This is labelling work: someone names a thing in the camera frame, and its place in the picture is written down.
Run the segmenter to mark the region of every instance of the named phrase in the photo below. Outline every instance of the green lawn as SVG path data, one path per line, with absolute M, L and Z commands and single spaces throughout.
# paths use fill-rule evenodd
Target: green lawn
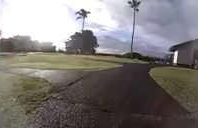
M 198 71 L 161 67 L 152 69 L 150 75 L 185 109 L 198 114 Z
M 0 66 L 42 69 L 103 69 L 122 66 L 120 63 L 138 62 L 141 61 L 106 56 L 64 55 L 58 53 L 0 58 Z
M 50 83 L 44 79 L 0 72 L 0 125 L 17 128 L 47 98 Z

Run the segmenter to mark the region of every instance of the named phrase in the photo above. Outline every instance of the road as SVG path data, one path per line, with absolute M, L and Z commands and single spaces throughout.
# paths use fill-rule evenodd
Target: road
M 34 114 L 33 128 L 198 128 L 150 76 L 153 65 L 89 72 L 56 92 Z

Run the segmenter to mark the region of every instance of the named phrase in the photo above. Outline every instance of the cloud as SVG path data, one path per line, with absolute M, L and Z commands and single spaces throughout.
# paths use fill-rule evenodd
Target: cloud
M 198 0 L 141 1 L 135 51 L 167 52 L 171 45 L 198 38 Z M 7 36 L 29 34 L 58 44 L 80 30 L 74 13 L 81 8 L 91 12 L 86 28 L 98 36 L 101 49 L 130 50 L 133 12 L 127 0 L 4 0 L 0 28 Z

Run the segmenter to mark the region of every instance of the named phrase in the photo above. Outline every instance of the building roof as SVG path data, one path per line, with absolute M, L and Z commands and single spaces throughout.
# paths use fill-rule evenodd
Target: building roof
M 184 46 L 184 45 L 189 44 L 189 43 L 192 43 L 192 42 L 195 41 L 195 40 L 198 40 L 198 38 L 197 38 L 197 39 L 194 39 L 194 40 L 190 40 L 190 41 L 184 42 L 184 43 L 181 43 L 181 44 L 173 45 L 173 46 L 171 46 L 171 47 L 169 48 L 169 52 L 175 52 L 175 51 L 177 51 L 177 49 L 178 49 L 179 47 Z

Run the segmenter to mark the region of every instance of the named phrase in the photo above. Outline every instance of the dark tree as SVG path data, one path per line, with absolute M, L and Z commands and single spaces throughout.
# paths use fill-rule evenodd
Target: dark tree
M 139 5 L 141 4 L 138 0 L 128 1 L 130 8 L 133 9 L 133 30 L 132 30 L 132 40 L 131 40 L 131 53 L 133 52 L 133 40 L 135 33 L 135 21 L 136 21 L 136 12 L 139 12 Z
M 15 45 L 12 38 L 9 39 L 1 39 L 0 40 L 0 49 L 1 52 L 14 52 Z
M 99 46 L 97 37 L 90 30 L 76 32 L 65 44 L 67 52 L 75 54 L 94 54 Z
M 84 24 L 85 24 L 85 19 L 87 18 L 87 15 L 90 14 L 89 11 L 86 11 L 84 9 L 80 9 L 80 11 L 76 12 L 76 15 L 78 15 L 78 17 L 76 18 L 78 19 L 83 19 L 82 21 L 82 30 L 84 29 Z

